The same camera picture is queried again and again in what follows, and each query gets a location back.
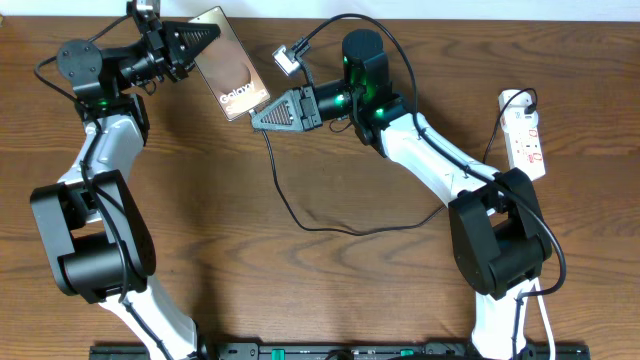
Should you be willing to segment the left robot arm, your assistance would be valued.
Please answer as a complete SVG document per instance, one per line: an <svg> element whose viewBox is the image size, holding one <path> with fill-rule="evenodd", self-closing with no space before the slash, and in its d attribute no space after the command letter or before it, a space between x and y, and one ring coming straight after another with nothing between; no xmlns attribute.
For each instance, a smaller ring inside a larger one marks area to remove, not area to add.
<svg viewBox="0 0 640 360"><path fill-rule="evenodd" d="M144 106L164 80L185 79L220 36L215 24L163 21L155 10L126 14L140 34L127 46L95 38L64 43L53 57L71 84L84 143L70 169L35 189L30 205L57 287L111 312L152 359L213 359L216 350L156 275L148 227L127 180L150 130Z"/></svg>

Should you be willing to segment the white power strip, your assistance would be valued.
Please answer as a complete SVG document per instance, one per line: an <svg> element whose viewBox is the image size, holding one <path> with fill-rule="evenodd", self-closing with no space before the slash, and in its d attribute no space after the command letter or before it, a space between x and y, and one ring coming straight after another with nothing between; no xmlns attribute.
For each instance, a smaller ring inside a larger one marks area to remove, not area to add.
<svg viewBox="0 0 640 360"><path fill-rule="evenodd" d="M538 132L539 115L529 92L504 90L498 97L500 126L511 169L519 168L532 181L546 174Z"/></svg>

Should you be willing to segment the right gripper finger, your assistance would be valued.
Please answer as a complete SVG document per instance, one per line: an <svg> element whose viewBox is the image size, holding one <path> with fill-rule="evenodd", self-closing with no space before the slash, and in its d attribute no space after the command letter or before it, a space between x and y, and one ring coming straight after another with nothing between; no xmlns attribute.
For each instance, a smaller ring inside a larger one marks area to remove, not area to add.
<svg viewBox="0 0 640 360"><path fill-rule="evenodd" d="M298 126L301 121L297 96L293 89L251 116L253 126Z"/></svg>
<svg viewBox="0 0 640 360"><path fill-rule="evenodd" d="M302 126L295 125L295 124L284 125L284 124L256 123L256 124L253 124L253 128L255 130L258 130L258 131L268 131L268 132L295 132L295 133L302 133L302 132L305 131L305 129Z"/></svg>

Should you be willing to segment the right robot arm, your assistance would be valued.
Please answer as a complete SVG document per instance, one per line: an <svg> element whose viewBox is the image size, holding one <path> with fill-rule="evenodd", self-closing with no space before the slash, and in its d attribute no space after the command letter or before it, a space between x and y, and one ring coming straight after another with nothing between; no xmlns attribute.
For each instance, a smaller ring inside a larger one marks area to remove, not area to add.
<svg viewBox="0 0 640 360"><path fill-rule="evenodd" d="M559 251L532 180L470 157L395 92L381 35L357 29L342 41L344 75L287 90L251 116L252 127L307 132L346 118L360 141L416 176L448 211L455 263L476 294L471 343L489 359L525 355L524 311L545 291L543 264Z"/></svg>

